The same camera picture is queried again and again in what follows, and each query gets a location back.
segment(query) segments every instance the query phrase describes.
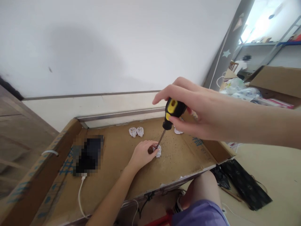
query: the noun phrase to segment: black phone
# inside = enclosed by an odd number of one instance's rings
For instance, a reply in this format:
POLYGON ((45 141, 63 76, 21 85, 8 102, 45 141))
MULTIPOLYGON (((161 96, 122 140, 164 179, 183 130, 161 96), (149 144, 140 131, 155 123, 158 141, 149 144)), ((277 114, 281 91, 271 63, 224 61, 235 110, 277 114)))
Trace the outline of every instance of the black phone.
POLYGON ((103 135, 87 138, 84 146, 74 148, 73 176, 88 176, 98 168, 103 156, 103 135))

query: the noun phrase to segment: screwdriver shaft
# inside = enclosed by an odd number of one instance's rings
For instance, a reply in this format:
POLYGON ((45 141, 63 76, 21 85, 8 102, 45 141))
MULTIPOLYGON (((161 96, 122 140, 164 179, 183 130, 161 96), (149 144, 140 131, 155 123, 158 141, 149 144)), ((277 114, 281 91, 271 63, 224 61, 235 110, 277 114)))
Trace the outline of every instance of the screwdriver shaft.
POLYGON ((159 147, 159 144, 161 143, 161 140, 162 140, 162 138, 163 138, 165 132, 166 132, 166 130, 163 131, 163 133, 162 133, 162 135, 161 135, 161 138, 160 138, 160 140, 159 140, 159 142, 158 142, 158 144, 157 144, 156 149, 159 147))

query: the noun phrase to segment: red object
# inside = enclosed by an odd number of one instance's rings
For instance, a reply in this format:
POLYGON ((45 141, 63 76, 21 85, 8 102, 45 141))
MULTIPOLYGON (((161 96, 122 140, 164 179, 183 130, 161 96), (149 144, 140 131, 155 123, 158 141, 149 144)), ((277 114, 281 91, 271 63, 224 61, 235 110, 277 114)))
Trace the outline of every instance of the red object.
POLYGON ((301 41, 301 34, 299 34, 298 37, 294 41, 301 41))
POLYGON ((150 222, 148 224, 146 224, 145 226, 164 226, 164 225, 171 225, 172 224, 172 215, 173 212, 172 210, 167 210, 166 211, 166 215, 153 221, 150 222))

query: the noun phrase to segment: metal rail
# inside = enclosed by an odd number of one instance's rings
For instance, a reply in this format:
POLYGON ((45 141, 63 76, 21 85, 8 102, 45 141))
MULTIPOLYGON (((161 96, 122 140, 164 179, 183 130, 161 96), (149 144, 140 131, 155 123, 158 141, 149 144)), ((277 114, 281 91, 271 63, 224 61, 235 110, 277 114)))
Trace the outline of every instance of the metal rail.
POLYGON ((146 113, 154 113, 154 112, 160 112, 160 111, 164 111, 164 110, 165 110, 165 107, 148 108, 148 109, 133 110, 133 111, 107 113, 107 114, 101 114, 101 115, 79 116, 79 117, 76 117, 76 119, 79 120, 79 122, 87 122, 87 121, 94 121, 94 120, 100 120, 100 119, 108 119, 108 118, 140 115, 140 114, 146 114, 146 113))

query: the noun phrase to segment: leg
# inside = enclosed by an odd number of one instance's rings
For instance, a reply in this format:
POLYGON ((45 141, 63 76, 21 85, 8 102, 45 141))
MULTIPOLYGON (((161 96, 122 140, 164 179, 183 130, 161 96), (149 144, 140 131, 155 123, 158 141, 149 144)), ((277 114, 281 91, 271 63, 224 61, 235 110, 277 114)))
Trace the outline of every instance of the leg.
POLYGON ((213 173, 210 171, 202 173, 191 182, 186 194, 180 198, 179 203, 183 209, 186 209, 196 201, 202 199, 208 199, 222 208, 219 188, 213 173))

